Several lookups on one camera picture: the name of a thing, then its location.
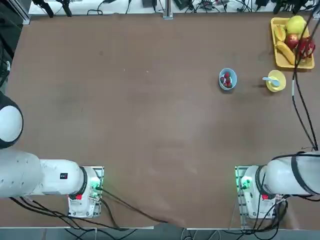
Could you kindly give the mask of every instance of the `yellow bowl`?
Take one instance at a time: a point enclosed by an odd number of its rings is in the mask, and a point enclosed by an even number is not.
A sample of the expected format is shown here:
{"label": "yellow bowl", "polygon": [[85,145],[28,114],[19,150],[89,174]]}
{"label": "yellow bowl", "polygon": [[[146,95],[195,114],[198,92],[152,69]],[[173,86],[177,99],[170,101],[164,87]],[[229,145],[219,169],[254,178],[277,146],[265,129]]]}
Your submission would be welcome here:
{"label": "yellow bowl", "polygon": [[273,80],[278,80],[280,83],[280,86],[275,86],[273,85],[270,81],[265,81],[266,87],[271,91],[271,92],[279,92],[283,90],[286,87],[286,77],[285,75],[279,71],[279,70],[272,70],[268,74],[268,78],[271,78]]}

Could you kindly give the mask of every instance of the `green led light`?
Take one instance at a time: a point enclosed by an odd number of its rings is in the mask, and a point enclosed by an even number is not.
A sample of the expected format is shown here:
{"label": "green led light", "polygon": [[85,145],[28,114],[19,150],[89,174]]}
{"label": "green led light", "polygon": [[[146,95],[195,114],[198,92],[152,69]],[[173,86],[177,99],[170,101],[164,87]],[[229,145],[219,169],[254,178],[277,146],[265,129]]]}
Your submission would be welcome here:
{"label": "green led light", "polygon": [[248,189],[250,188],[250,182],[252,181],[252,177],[250,176],[243,176],[243,178],[241,179],[241,183],[242,183],[242,189]]}

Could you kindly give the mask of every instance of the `yellow tray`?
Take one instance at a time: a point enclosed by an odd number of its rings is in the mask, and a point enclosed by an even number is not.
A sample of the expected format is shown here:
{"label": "yellow tray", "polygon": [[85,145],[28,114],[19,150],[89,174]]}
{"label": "yellow tray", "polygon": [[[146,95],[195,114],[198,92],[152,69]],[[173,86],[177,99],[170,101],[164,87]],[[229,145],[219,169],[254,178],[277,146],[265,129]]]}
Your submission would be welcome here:
{"label": "yellow tray", "polygon": [[[295,66],[290,64],[286,57],[278,51],[276,47],[276,38],[275,38],[275,26],[282,25],[285,26],[289,18],[283,18],[283,17],[274,17],[271,19],[271,32],[272,32],[272,40],[273,40],[273,48],[274,48],[274,56],[275,56],[275,62],[279,67],[282,68],[294,68]],[[309,30],[308,27],[305,30],[304,33],[305,36],[309,36]],[[313,69],[315,67],[315,58],[312,54],[311,57],[307,57],[306,60],[302,59],[301,62],[298,65],[299,69]]]}

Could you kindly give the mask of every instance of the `banana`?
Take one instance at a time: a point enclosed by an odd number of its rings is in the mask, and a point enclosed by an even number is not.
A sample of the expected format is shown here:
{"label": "banana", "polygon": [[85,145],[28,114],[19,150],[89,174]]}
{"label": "banana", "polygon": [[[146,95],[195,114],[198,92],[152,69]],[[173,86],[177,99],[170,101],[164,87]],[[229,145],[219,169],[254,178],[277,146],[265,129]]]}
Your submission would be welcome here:
{"label": "banana", "polygon": [[282,54],[286,57],[290,64],[295,65],[295,54],[284,42],[277,41],[276,48],[282,52]]}

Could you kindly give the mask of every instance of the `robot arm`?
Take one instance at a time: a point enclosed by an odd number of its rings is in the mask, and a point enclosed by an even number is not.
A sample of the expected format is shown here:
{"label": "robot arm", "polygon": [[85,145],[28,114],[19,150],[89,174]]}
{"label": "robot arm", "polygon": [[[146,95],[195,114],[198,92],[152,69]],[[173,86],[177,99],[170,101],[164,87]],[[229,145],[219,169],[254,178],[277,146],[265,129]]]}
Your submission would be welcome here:
{"label": "robot arm", "polygon": [[100,169],[78,166],[65,159],[39,159],[14,149],[0,150],[0,198],[31,195],[68,195],[68,215],[92,218],[100,215]]}
{"label": "robot arm", "polygon": [[263,218],[276,203],[276,195],[320,195],[319,153],[279,156],[267,165],[250,166],[239,183],[248,216]]}

